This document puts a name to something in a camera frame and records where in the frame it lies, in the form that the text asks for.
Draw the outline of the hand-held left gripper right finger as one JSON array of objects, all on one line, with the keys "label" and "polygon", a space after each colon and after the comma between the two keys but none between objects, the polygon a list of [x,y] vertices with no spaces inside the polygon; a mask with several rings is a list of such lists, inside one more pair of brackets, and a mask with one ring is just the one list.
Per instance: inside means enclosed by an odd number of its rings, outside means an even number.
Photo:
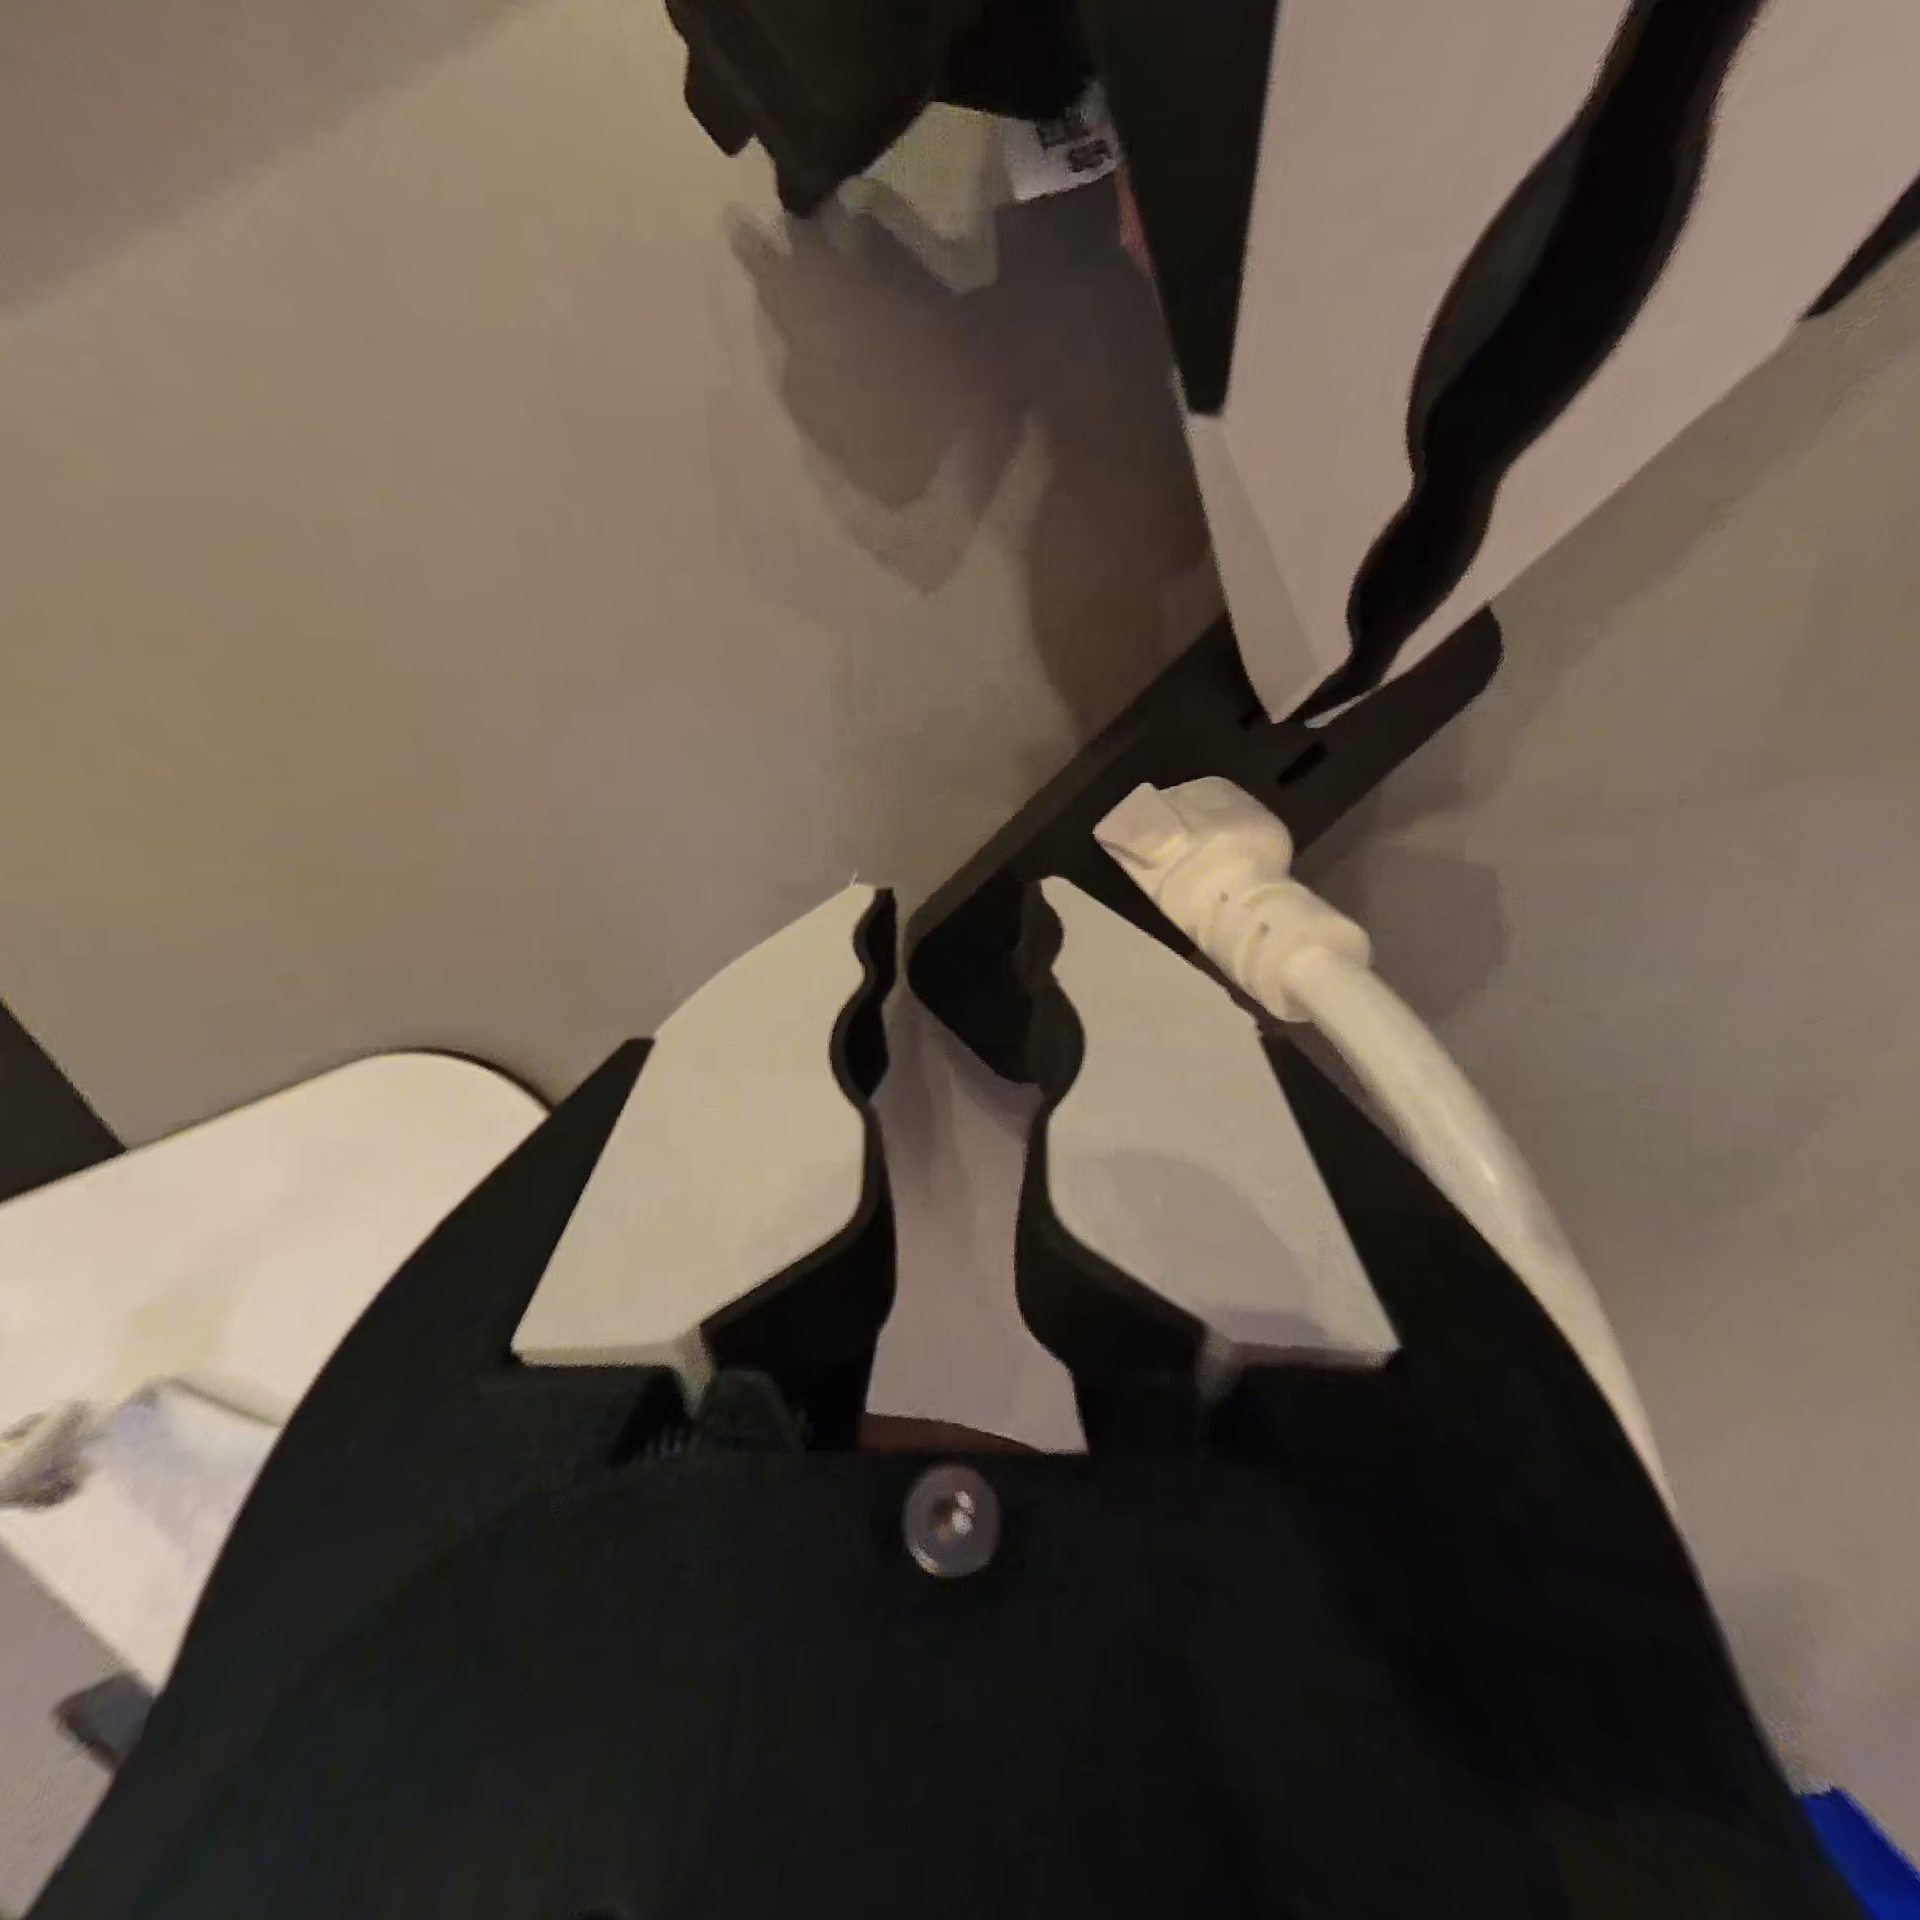
[{"label": "hand-held left gripper right finger", "polygon": [[1020,1313],[1092,1453],[1193,1453],[1252,1371],[1377,1371],[1377,1298],[1265,1031],[1068,877],[1023,902]]}]

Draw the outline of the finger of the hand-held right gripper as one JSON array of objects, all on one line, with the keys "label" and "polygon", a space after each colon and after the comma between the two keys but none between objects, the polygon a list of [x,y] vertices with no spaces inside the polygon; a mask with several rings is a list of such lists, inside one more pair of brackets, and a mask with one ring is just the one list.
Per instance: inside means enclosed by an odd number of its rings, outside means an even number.
[{"label": "finger of the hand-held right gripper", "polygon": [[1237,656],[1297,710],[1350,658],[1359,566],[1410,488],[1438,305],[1576,118],[1625,3],[1282,3],[1225,403],[1188,451]]},{"label": "finger of the hand-held right gripper", "polygon": [[1402,665],[1486,609],[1757,373],[1918,182],[1918,3],[1634,3],[1504,201],[1512,290],[1419,373]]}]

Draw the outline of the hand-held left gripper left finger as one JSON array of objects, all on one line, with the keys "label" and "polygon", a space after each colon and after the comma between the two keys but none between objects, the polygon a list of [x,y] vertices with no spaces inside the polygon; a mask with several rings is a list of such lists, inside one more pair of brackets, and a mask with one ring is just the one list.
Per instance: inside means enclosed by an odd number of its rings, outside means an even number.
[{"label": "hand-held left gripper left finger", "polygon": [[765,1375],[814,1447],[857,1447],[898,1238],[876,1092],[898,956],[847,883],[654,1035],[512,1333],[537,1367],[643,1363],[700,1411]]}]

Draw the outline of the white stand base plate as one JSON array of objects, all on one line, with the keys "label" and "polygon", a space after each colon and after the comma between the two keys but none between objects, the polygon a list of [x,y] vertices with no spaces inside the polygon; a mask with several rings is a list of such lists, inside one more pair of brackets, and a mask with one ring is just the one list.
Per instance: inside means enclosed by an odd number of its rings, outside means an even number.
[{"label": "white stand base plate", "polygon": [[2,1546],[137,1683],[342,1336],[547,1117],[388,1051],[2,1205]]}]

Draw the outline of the blue plastic bin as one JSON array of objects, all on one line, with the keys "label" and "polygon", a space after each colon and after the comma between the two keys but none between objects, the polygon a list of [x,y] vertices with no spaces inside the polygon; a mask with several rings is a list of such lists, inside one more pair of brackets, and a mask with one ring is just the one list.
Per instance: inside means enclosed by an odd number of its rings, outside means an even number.
[{"label": "blue plastic bin", "polygon": [[1918,1864],[1846,1790],[1805,1790],[1800,1804],[1825,1862],[1864,1916],[1918,1916]]}]

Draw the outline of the black power strip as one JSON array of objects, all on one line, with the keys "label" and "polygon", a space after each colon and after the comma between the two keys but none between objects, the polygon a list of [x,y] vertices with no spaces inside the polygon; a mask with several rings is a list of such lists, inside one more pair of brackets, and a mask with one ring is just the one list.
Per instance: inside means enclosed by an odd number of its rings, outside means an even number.
[{"label": "black power strip", "polygon": [[901,936],[907,986],[982,1066],[1030,1084],[1032,994],[1020,963],[1030,883],[1068,877],[1179,956],[1195,956],[1095,840],[1120,800],[1141,784],[1225,776],[1305,853],[1452,726],[1498,664],[1498,621],[1479,609],[1428,658],[1327,726],[1277,722],[1246,682],[1230,621],[1217,618],[925,899]]}]

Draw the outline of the black flat strip plug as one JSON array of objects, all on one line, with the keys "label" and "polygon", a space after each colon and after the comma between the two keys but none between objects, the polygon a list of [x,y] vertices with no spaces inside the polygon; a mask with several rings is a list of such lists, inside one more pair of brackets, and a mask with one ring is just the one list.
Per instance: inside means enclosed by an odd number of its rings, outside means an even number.
[{"label": "black flat strip plug", "polygon": [[724,152],[761,148],[814,215],[930,103],[1052,119],[1092,86],[1077,3],[667,3],[684,99]]}]

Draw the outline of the white power plug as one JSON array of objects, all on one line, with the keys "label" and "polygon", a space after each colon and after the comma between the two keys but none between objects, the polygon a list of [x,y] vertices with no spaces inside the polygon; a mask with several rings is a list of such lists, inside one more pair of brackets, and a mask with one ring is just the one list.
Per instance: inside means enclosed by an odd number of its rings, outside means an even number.
[{"label": "white power plug", "polygon": [[1371,936],[1294,875],[1289,830],[1234,781],[1141,784],[1092,831],[1266,1016],[1305,1023],[1322,972],[1371,972]]}]

